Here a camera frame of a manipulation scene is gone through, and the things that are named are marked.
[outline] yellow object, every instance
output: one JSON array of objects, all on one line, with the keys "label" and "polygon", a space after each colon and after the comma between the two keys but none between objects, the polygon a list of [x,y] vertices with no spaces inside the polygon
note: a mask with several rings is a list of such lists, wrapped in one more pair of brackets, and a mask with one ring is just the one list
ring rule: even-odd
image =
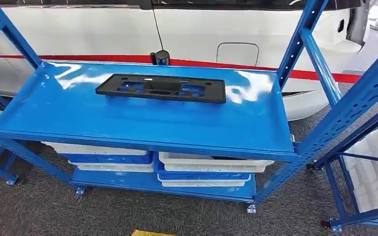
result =
[{"label": "yellow object", "polygon": [[154,232],[141,231],[141,230],[134,230],[134,232],[132,232],[131,236],[174,236],[174,235],[154,233]]}]

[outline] car body panel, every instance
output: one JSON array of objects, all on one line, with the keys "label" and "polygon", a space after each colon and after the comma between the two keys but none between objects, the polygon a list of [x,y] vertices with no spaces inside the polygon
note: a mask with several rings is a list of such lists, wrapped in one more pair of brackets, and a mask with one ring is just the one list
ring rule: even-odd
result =
[{"label": "car body panel", "polygon": [[[137,56],[163,47],[173,59],[270,68],[278,67],[301,15],[300,10],[142,10],[67,5],[11,6],[3,10],[39,55]],[[346,30],[338,32],[340,21],[347,25],[349,18],[349,9],[325,11],[314,31],[332,72],[342,72],[361,49],[361,45],[346,39]],[[5,95],[14,95],[32,73],[26,60],[12,55],[19,52],[0,32],[0,93]],[[306,50],[295,69],[314,70]],[[299,92],[283,98],[290,120],[312,115],[328,104],[319,81],[292,78],[283,92]]]}]

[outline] white plastic tray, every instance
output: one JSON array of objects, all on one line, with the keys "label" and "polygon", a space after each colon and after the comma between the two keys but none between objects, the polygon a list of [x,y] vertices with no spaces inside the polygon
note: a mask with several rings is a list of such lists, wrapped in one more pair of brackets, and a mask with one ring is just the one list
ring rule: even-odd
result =
[{"label": "white plastic tray", "polygon": [[82,171],[118,171],[118,172],[154,172],[154,163],[151,164],[118,164],[118,163],[74,163]]},{"label": "white plastic tray", "polygon": [[205,180],[161,180],[159,175],[157,179],[161,181],[163,187],[242,187],[251,179],[251,175],[247,180],[239,179],[205,179]]},{"label": "white plastic tray", "polygon": [[147,154],[147,151],[135,150],[135,149],[98,147],[98,146],[76,145],[76,144],[60,144],[60,143],[49,143],[49,142],[43,142],[43,143],[53,147],[54,150],[59,154],[64,154],[64,153],[112,154],[112,155],[145,155]]},{"label": "white plastic tray", "polygon": [[[378,157],[378,129],[352,146],[348,153]],[[378,208],[378,161],[344,157],[360,212]]]},{"label": "white plastic tray", "polygon": [[190,172],[264,172],[266,166],[274,161],[269,160],[215,160],[211,156],[159,152],[159,160],[167,171]]}]

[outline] blue plastic tray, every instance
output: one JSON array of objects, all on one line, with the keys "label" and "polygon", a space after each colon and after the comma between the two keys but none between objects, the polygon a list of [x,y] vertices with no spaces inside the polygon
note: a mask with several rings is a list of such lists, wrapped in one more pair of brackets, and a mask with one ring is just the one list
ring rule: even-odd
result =
[{"label": "blue plastic tray", "polygon": [[247,180],[251,173],[226,173],[226,172],[186,172],[167,171],[164,164],[158,159],[158,152],[153,153],[154,172],[158,173],[161,180],[191,180],[191,179],[239,179]]},{"label": "blue plastic tray", "polygon": [[118,163],[118,164],[150,164],[153,161],[153,152],[145,155],[109,155],[109,154],[72,154],[61,153],[72,163]]}]

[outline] red stripe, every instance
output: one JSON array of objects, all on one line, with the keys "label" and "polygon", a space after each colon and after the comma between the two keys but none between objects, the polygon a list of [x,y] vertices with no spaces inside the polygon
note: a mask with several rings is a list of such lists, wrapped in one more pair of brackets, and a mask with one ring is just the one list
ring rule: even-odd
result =
[{"label": "red stripe", "polygon": [[[0,58],[15,58],[22,59],[21,55],[0,55]],[[82,61],[111,61],[111,62],[136,62],[136,63],[151,63],[150,56],[147,55],[43,55],[40,56],[41,59],[47,60],[82,60]],[[216,62],[204,62],[196,60],[182,60],[182,59],[171,59],[170,63],[172,65],[183,65],[183,66],[198,66],[198,67],[216,67],[216,68],[232,68],[232,69],[253,69],[253,70],[277,70],[276,68],[260,67],[260,66],[249,66],[249,65],[234,65],[234,64],[224,64]],[[354,84],[360,75],[350,75],[350,74],[337,74],[333,73],[334,79],[341,83],[351,83]],[[306,79],[306,80],[319,80],[318,76],[314,71],[305,70],[293,70],[290,74],[291,78],[296,79]]]}]

